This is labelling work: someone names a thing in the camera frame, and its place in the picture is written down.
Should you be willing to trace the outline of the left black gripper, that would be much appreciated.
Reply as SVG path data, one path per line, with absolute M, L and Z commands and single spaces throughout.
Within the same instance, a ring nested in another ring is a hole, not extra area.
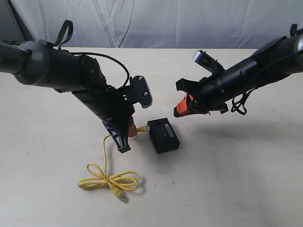
M 115 142 L 120 153 L 131 148 L 128 137 L 138 134 L 132 114 L 134 107 L 113 87 L 106 90 L 81 90 L 72 94 L 80 100 L 99 119 Z

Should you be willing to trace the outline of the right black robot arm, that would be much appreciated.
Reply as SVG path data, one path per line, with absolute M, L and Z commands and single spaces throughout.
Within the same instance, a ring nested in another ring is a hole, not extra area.
M 177 90 L 186 94 L 174 108 L 174 117 L 211 111 L 245 115 L 244 105 L 254 90 L 302 72 L 303 36 L 277 38 L 228 69 L 203 50 L 198 50 L 193 59 L 211 76 L 176 82 Z

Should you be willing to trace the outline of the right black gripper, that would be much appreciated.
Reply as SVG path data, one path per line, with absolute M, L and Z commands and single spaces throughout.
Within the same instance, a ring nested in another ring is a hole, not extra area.
M 248 82 L 260 71 L 252 59 L 244 59 L 229 69 L 197 81 L 180 79 L 177 91 L 186 92 L 174 108 L 176 118 L 193 114 L 209 114 L 209 111 L 228 112 L 226 101 L 243 93 Z

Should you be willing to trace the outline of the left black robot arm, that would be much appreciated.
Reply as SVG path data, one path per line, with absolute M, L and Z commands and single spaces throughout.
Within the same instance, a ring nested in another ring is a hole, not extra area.
M 97 59 L 86 54 L 75 56 L 49 43 L 1 43 L 0 70 L 13 74 L 24 85 L 71 92 L 102 120 L 118 151 L 131 149 L 128 136 L 134 106 L 125 100 L 120 88 L 107 83 Z

